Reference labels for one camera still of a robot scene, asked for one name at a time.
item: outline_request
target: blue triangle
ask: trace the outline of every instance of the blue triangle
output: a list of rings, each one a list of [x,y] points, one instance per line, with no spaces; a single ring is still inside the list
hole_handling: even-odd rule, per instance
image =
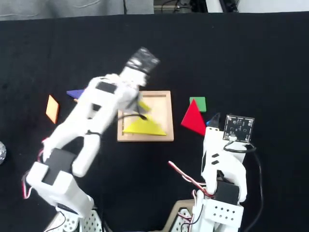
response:
[[[84,92],[83,89],[76,89],[76,90],[69,90],[67,91],[67,94],[75,99],[79,99],[81,94]]]

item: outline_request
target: green square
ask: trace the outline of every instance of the green square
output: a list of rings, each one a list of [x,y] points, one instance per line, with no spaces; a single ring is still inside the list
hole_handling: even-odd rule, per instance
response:
[[[205,97],[190,97],[190,104],[192,100],[195,100],[200,112],[206,112],[206,99]]]

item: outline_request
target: gray fabric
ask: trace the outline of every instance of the gray fabric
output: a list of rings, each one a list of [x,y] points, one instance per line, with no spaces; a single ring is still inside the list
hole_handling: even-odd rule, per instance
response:
[[[154,0],[126,0],[128,14],[153,14]],[[119,15],[123,0],[0,0],[0,20]]]

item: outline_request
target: wooden base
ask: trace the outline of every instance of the wooden base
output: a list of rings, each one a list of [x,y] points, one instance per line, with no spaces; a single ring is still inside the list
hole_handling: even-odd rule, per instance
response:
[[[118,121],[117,140],[120,142],[174,141],[170,91],[141,91],[141,94],[142,101],[151,108],[148,114],[161,126],[166,136],[123,133],[124,128],[136,120],[134,117],[125,117]],[[123,112],[118,112],[118,117],[123,115]]]

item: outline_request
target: circuit board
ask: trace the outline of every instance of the circuit board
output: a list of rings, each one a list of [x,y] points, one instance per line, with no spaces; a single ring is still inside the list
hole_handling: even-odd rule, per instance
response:
[[[227,115],[223,139],[230,140],[231,137],[236,138],[237,142],[249,143],[253,129],[253,117],[241,117]]]

